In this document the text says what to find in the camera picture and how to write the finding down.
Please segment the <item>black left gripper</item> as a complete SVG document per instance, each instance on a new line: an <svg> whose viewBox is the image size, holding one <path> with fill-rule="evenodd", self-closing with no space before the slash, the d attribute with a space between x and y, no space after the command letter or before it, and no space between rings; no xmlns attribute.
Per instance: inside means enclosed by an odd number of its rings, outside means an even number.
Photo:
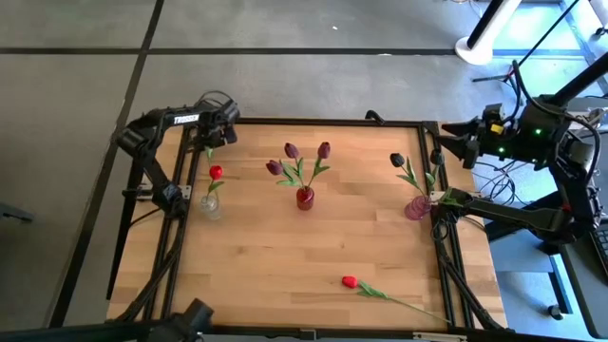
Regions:
<svg viewBox="0 0 608 342"><path fill-rule="evenodd" d="M221 102L201 96L196 107L201 107L203 111L199 116L195 145L225 145L238 140L233 124L239 118L240 112L234 100Z"/></svg>

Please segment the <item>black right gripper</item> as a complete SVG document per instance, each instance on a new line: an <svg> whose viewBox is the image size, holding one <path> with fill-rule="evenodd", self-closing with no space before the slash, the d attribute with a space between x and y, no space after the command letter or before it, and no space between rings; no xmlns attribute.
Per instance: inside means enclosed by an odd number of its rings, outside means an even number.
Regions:
<svg viewBox="0 0 608 342"><path fill-rule="evenodd" d="M458 137L439 136L437 140L440 145L457 157L463 163L464 169L472 169L478 159L478 142L481 155L489 154L505 160L510 157L512 140L520 128L513 116L504 115L502 104L489 104L485 107L481 119L443 123L442 129ZM461 137L476 134L478 142Z"/></svg>

